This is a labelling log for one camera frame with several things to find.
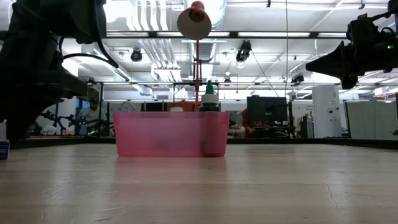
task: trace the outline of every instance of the wooden table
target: wooden table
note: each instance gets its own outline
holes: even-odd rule
[[[398,152],[229,145],[224,158],[118,158],[115,145],[11,152],[0,223],[397,223]]]

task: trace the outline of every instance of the ceiling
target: ceiling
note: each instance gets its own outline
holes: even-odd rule
[[[217,2],[222,0],[204,0],[207,2]],[[361,0],[288,0],[288,10],[285,9],[286,2],[283,0],[272,0],[270,8],[265,7],[264,2],[257,0],[227,0],[226,13],[224,15],[223,25],[219,31],[322,31],[322,32],[345,32],[347,24],[360,14],[368,13],[369,16],[380,14],[386,11],[383,7],[387,6],[388,0],[363,0],[365,8],[359,10]],[[8,26],[8,7],[10,1],[0,2],[0,30],[6,30]],[[150,5],[147,2],[147,21],[150,21]],[[157,3],[157,24],[162,21],[159,19],[160,2]],[[138,18],[141,20],[141,1],[138,4]],[[128,0],[108,0],[106,5],[106,15],[108,18],[107,30],[111,31],[128,31],[131,30],[127,25],[129,16],[132,15],[131,3]],[[171,0],[166,1],[166,24],[170,30],[177,31],[177,18],[182,12],[183,1]],[[394,28],[393,18],[380,19],[375,22],[381,27],[391,26]],[[242,44],[243,40],[250,40],[252,52],[246,60],[243,68],[238,68],[235,56],[236,51]],[[226,72],[229,72],[231,81],[241,82],[268,82],[283,83],[288,76],[301,73],[305,77],[306,82],[325,82],[336,83],[333,77],[321,74],[313,74],[305,71],[305,63],[310,59],[314,59],[316,55],[322,56],[333,51],[342,40],[338,39],[218,39],[215,47],[215,56],[211,61],[211,65],[203,65],[202,73],[207,79],[223,82],[226,78]],[[153,76],[153,66],[150,58],[145,50],[141,50],[142,60],[140,62],[132,62],[130,59],[133,49],[141,48],[139,39],[104,39],[104,44],[111,52],[111,56],[120,64],[120,66],[129,73],[132,80],[137,82],[159,82],[159,78]],[[192,63],[189,45],[183,42],[183,39],[171,39],[171,46],[181,69],[180,75],[182,80],[189,81],[192,79]],[[69,40],[63,47],[66,53],[81,52],[82,49],[73,40]],[[79,77],[93,77],[99,82],[115,81],[114,73],[101,61],[88,60],[86,58],[76,58],[74,62],[79,64]],[[365,83],[374,82],[391,82],[395,81],[398,73],[392,72],[388,74],[377,73],[364,78],[361,81]],[[237,86],[224,86],[223,89],[236,89]],[[250,90],[252,88],[270,89],[270,86],[252,86],[239,85],[240,90]],[[296,90],[305,88],[305,86],[295,87]],[[364,93],[368,90],[375,89],[375,86],[367,86],[361,88]],[[109,90],[134,90],[131,86],[113,86]]]

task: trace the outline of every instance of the computer monitor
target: computer monitor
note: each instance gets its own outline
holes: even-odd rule
[[[286,97],[248,97],[249,121],[287,121]]]

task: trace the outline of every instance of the pink plastic bin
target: pink plastic bin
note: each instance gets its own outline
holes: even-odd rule
[[[226,112],[118,112],[113,121],[119,156],[225,155]]]

